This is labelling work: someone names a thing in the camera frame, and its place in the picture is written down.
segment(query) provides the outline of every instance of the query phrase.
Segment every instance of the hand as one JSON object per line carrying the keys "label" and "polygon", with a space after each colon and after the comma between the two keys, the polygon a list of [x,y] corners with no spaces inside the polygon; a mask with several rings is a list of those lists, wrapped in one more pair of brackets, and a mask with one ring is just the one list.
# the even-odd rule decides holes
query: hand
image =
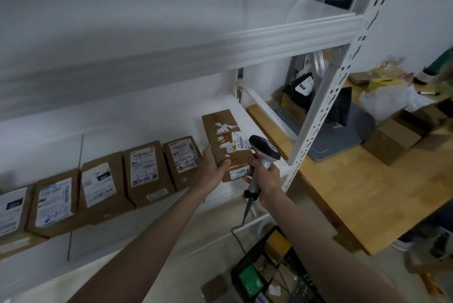
{"label": "hand", "polygon": [[226,159],[217,168],[214,157],[212,156],[211,146],[203,150],[203,158],[197,161],[198,163],[198,179],[193,185],[193,189],[202,192],[203,199],[209,193],[214,191],[222,181],[223,175],[230,168],[231,161]]}
{"label": "hand", "polygon": [[[255,167],[256,175],[258,175],[258,185],[261,188],[260,203],[266,209],[266,202],[272,199],[276,192],[282,192],[280,187],[280,169],[273,163],[269,169],[264,168],[259,158],[250,159],[249,163]],[[242,180],[248,183],[252,182],[252,179],[246,176]]]}

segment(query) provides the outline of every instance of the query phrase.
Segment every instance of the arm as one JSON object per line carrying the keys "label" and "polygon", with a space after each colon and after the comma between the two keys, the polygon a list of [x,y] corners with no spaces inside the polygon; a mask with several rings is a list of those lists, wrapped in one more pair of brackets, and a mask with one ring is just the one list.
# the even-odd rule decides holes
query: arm
{"label": "arm", "polygon": [[265,169],[257,159],[260,202],[285,233],[320,294],[335,302],[405,302],[393,287],[331,238],[317,231],[280,188],[280,171]]}
{"label": "arm", "polygon": [[207,147],[198,166],[197,183],[89,279],[68,303],[141,303],[189,218],[220,184],[230,164],[225,160],[217,168]]}

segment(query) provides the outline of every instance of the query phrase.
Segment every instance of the person's left arm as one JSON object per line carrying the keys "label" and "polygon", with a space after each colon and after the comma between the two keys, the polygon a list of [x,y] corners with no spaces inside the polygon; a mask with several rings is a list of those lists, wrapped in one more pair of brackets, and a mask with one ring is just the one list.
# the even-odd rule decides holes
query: person's left arm
{"label": "person's left arm", "polygon": [[196,184],[80,288],[68,303],[141,303],[189,218],[230,167],[217,168],[211,147],[203,151]]}

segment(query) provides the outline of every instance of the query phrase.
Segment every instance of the barcode scanner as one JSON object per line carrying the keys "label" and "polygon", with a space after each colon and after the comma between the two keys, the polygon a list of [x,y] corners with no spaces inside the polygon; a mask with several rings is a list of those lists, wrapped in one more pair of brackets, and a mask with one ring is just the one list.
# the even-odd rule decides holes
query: barcode scanner
{"label": "barcode scanner", "polygon": [[[259,151],[262,154],[260,159],[261,164],[264,168],[269,169],[270,165],[280,159],[280,153],[277,148],[269,142],[267,139],[252,135],[249,138],[250,148],[255,151]],[[250,208],[254,201],[256,201],[260,195],[261,189],[258,185],[258,176],[256,171],[253,173],[252,182],[249,185],[248,190],[244,191],[244,198],[248,199],[246,212],[244,213],[244,219],[242,220],[242,225],[244,225],[247,215],[249,214]]]}

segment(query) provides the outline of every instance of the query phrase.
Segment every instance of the wooden table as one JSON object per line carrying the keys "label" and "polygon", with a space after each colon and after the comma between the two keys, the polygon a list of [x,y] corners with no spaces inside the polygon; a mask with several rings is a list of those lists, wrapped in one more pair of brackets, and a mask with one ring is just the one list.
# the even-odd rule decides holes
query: wooden table
{"label": "wooden table", "polygon": [[[357,101],[361,89],[353,90]],[[257,105],[247,111],[288,158],[286,136]],[[392,166],[359,145],[321,163],[306,157],[299,174],[314,202],[340,223],[337,242],[373,255],[453,198],[453,140],[434,152],[413,149]]]}

